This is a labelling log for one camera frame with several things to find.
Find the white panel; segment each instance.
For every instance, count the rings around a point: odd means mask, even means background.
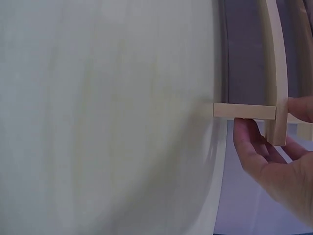
[[[211,234],[226,123],[207,0],[0,2],[0,232]]]

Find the balsa wood strip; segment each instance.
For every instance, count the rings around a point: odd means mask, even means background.
[[[220,118],[250,118],[262,120],[275,120],[276,107],[246,104],[215,103],[213,114]]]
[[[288,0],[287,3],[296,42],[300,94],[313,95],[313,37],[309,17],[302,0]],[[299,124],[297,135],[313,141],[313,124]]]
[[[266,138],[284,146],[287,136],[288,76],[284,36],[275,0],[258,0],[263,31],[267,104],[276,106],[276,120],[266,121]]]

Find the light wood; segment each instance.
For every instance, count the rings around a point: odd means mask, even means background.
[[[275,0],[258,0],[263,30],[267,104],[276,106],[276,120],[266,121],[266,138],[284,146],[287,136],[288,77],[283,31]]]
[[[233,120],[234,118],[250,118],[257,121],[263,120],[275,120],[276,108],[274,106],[263,105],[246,105],[246,104],[223,104],[214,103],[203,104],[200,107],[201,112],[198,112],[202,117],[206,116],[210,118],[212,115],[216,118],[225,118],[227,120]],[[288,114],[287,123],[289,124],[308,124],[301,121],[291,114]]]
[[[313,95],[313,37],[309,17],[302,0],[288,0],[287,3],[297,49],[300,95]],[[313,141],[313,124],[299,124],[297,135],[302,139]]]
[[[220,118],[250,118],[262,120],[275,120],[276,107],[246,104],[221,104],[215,103],[213,114]]]

